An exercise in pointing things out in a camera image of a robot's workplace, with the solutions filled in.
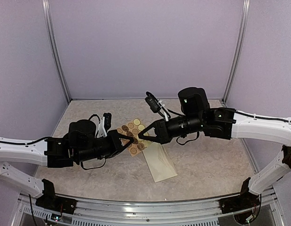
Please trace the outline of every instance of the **metal corner post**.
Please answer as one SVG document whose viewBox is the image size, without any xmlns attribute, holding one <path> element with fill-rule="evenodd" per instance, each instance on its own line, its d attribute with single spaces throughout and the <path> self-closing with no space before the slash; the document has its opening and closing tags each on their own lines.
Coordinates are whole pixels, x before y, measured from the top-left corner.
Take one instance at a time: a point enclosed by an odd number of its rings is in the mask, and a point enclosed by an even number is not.
<svg viewBox="0 0 291 226">
<path fill-rule="evenodd" d="M 60 83 L 61 83 L 61 86 L 63 89 L 65 99 L 66 99 L 67 103 L 69 104 L 71 101 L 71 96 L 70 96 L 67 82 L 66 82 L 63 70 L 62 70 L 60 57 L 59 57 L 59 54 L 57 51 L 57 46 L 56 46 L 56 42 L 55 42 L 55 34 L 54 34 L 52 19 L 51 19 L 51 15 L 50 15 L 49 0 L 42 0 L 42 4 L 43 4 L 43 11 L 44 11 L 47 33 L 48 33 L 48 37 L 49 37 L 49 43 L 51 46 L 53 58 L 55 60 L 56 70 L 57 70 L 58 77 L 59 77 L 59 80 L 60 80 Z"/>
<path fill-rule="evenodd" d="M 229 79 L 228 79 L 226 90 L 225 90 L 224 97 L 223 97 L 224 103 L 226 103 L 228 100 L 230 91 L 232 89 L 234 77 L 236 74 L 236 69 L 238 66 L 238 61 L 239 61 L 239 57 L 241 55 L 241 50 L 242 50 L 243 42 L 244 42 L 244 34 L 245 34 L 247 21 L 248 21 L 249 8 L 250 8 L 250 0 L 244 0 L 242 17 L 241 17 L 238 39 L 237 39 L 237 45 L 235 48 L 233 63 L 232 63 L 231 69 L 230 69 L 230 75 L 229 75 Z"/>
</svg>

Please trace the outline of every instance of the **white envelope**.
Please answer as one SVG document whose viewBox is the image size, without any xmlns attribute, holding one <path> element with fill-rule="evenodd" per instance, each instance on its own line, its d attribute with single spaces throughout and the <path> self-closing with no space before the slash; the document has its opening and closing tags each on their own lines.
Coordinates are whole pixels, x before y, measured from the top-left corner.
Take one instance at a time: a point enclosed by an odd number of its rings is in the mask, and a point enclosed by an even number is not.
<svg viewBox="0 0 291 226">
<path fill-rule="evenodd" d="M 173 161 L 169 158 L 166 150 L 161 144 L 153 142 L 143 150 L 143 154 L 155 182 L 178 175 Z"/>
</svg>

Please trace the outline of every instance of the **speckled floor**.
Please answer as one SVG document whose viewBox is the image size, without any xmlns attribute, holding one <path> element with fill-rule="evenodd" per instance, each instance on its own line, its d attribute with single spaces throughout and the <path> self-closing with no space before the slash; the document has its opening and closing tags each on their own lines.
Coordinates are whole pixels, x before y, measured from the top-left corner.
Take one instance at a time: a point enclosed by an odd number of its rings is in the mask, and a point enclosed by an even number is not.
<svg viewBox="0 0 291 226">
<path fill-rule="evenodd" d="M 180 112 L 177 99 L 164 103 Z M 217 100 L 211 107 L 220 107 Z M 70 122 L 87 119 L 96 113 L 112 113 L 112 129 L 140 118 L 147 126 L 160 119 L 152 113 L 144 100 L 86 100 L 72 101 L 60 121 L 55 137 L 68 132 Z M 57 193 L 85 198 L 119 201 L 174 201 L 207 198 L 239 192 L 242 182 L 253 171 L 238 139 L 221 140 L 205 137 L 185 146 L 175 140 L 165 145 L 178 176 L 155 183 L 142 153 L 131 157 L 125 150 L 108 159 L 101 169 L 84 171 L 80 166 L 48 169 L 39 167 L 36 176 L 46 178 L 55 185 Z M 102 161 L 91 160 L 85 167 L 100 166 Z"/>
</svg>

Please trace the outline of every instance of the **lavender wall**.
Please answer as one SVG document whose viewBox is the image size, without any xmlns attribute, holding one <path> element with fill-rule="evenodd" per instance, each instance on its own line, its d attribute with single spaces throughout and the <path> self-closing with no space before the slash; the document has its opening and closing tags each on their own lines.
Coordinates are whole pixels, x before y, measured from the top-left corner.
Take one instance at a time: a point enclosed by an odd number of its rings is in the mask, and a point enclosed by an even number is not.
<svg viewBox="0 0 291 226">
<path fill-rule="evenodd" d="M 228 105 L 240 110 L 291 117 L 291 0 L 251 1 L 244 46 Z M 259 168 L 281 145 L 247 140 Z M 291 226 L 291 173 L 275 184 Z"/>
<path fill-rule="evenodd" d="M 0 1 L 0 136 L 51 135 L 65 108 L 42 2 Z M 13 165 L 30 174 L 35 170 Z M 0 181 L 0 226 L 8 225 L 18 195 L 17 188 Z"/>
<path fill-rule="evenodd" d="M 188 86 L 221 98 L 243 0 L 50 1 L 73 98 L 177 97 Z"/>
</svg>

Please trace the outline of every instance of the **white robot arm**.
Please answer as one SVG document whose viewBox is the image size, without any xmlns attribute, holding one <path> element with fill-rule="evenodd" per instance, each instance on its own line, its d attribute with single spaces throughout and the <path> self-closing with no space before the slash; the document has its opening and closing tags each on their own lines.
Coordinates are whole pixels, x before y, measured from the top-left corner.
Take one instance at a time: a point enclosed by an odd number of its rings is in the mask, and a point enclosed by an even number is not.
<svg viewBox="0 0 291 226">
<path fill-rule="evenodd" d="M 140 139 L 166 144 L 175 137 L 186 137 L 189 133 L 199 135 L 199 132 L 204 132 L 207 137 L 254 138 L 283 145 L 274 160 L 261 172 L 244 181 L 239 196 L 220 200 L 222 213 L 240 211 L 259 205 L 259 195 L 285 174 L 291 172 L 291 117 L 276 118 L 245 113 L 233 108 L 210 108 L 206 93 L 202 88 L 185 88 L 178 93 L 178 96 L 183 114 L 169 110 L 178 116 L 168 118 L 167 121 L 165 119 L 154 121 L 139 133 Z M 159 100 L 151 93 L 147 92 L 145 100 L 154 113 L 161 110 Z M 144 135 L 150 129 L 154 129 L 156 136 Z"/>
<path fill-rule="evenodd" d="M 89 120 L 79 120 L 69 125 L 63 138 L 44 137 L 36 141 L 0 137 L 0 180 L 19 187 L 36 198 L 36 205 L 45 209 L 73 214 L 76 200 L 56 196 L 52 182 L 31 177 L 10 165 L 9 162 L 32 163 L 49 168 L 72 167 L 90 159 L 112 158 L 125 150 L 133 141 L 132 137 L 110 130 L 111 114 L 105 113 L 99 128 Z M 120 139 L 127 139 L 122 145 Z"/>
<path fill-rule="evenodd" d="M 232 126 L 232 138 L 254 138 L 273 141 L 283 144 L 284 149 L 288 149 L 288 147 L 291 149 L 291 118 L 280 119 L 282 121 L 279 121 L 275 117 L 237 111 L 234 114 L 236 123 Z M 287 152 L 280 151 L 262 171 L 251 177 L 249 181 L 250 193 L 254 195 L 261 194 L 267 187 L 278 181 L 285 174 L 291 172 L 291 162 L 284 163 L 283 161 L 286 155 L 288 155 Z"/>
</svg>

